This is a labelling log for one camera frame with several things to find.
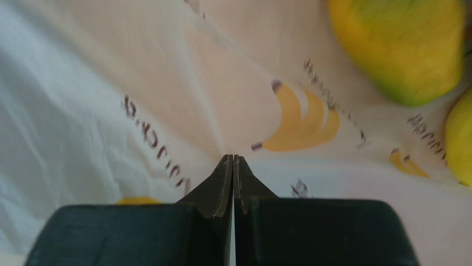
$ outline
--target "yellow fruit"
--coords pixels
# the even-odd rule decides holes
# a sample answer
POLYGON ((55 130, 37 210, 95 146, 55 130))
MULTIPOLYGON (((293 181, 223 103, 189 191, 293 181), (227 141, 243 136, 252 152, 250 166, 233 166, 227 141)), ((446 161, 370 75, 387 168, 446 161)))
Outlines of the yellow fruit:
POLYGON ((394 101, 425 104, 460 81, 462 0, 330 0, 329 9, 341 45, 394 101))
POLYGON ((446 122, 446 160, 452 173, 472 186, 472 90, 462 96, 446 122))

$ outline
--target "banana print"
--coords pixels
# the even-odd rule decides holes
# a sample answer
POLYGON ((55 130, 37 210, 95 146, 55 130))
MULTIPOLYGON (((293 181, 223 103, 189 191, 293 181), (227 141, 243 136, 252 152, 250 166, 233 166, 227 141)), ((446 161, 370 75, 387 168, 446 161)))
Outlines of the banana print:
POLYGON ((143 205, 143 204, 161 204, 151 197, 125 197, 119 200, 117 205, 143 205))
POLYGON ((308 111, 302 119, 300 102, 293 91, 280 81, 273 82, 273 90, 282 109, 282 120, 275 134, 268 140, 253 145, 253 150, 303 150, 327 143, 336 136, 340 127, 339 114, 329 108, 326 123, 322 127, 324 104, 315 94, 304 90, 308 111))
POLYGON ((400 149, 395 148, 390 154, 390 162, 401 172, 408 175, 421 176, 429 178, 428 173, 426 173, 421 167, 419 167, 410 156, 407 155, 402 158, 400 149))

